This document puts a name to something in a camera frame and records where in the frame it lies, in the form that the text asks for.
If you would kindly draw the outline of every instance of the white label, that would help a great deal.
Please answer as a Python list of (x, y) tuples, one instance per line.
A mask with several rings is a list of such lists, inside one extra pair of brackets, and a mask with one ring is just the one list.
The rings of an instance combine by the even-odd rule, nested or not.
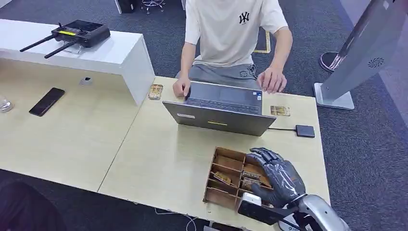
[(390, 4), (385, 0), (383, 6), (387, 10)]
[(180, 117), (195, 119), (195, 116), (193, 116), (193, 115), (186, 115), (186, 114), (179, 114), (179, 113), (177, 113), (177, 115), (180, 116)]

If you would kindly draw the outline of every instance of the white t-shirt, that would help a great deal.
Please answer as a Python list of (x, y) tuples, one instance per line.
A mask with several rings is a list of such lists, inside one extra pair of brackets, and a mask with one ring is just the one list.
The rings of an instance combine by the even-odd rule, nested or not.
[(252, 64), (259, 27), (272, 34), (287, 26), (278, 0), (187, 0), (185, 41), (197, 44), (194, 64)]

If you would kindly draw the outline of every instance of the office chair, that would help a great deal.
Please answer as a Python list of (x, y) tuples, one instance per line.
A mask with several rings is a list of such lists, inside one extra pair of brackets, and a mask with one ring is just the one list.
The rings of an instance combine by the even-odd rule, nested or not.
[(165, 4), (166, 3), (164, 0), (142, 0), (140, 9), (143, 10), (144, 7), (146, 7), (146, 14), (150, 14), (149, 7), (159, 6), (160, 11), (163, 12), (164, 9), (162, 5), (165, 5)]

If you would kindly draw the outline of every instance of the speaker grille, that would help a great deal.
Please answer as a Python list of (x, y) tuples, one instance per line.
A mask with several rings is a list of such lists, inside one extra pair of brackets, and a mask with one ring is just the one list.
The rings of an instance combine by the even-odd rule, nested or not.
[(368, 66), (369, 68), (377, 68), (377, 67), (382, 66), (384, 63), (385, 63), (385, 60), (383, 58), (374, 58), (369, 61)]

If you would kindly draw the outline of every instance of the laptop lid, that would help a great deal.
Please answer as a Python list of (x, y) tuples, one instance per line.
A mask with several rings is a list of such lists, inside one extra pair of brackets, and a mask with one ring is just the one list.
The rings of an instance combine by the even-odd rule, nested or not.
[(261, 136), (276, 117), (203, 108), (163, 101), (178, 124)]

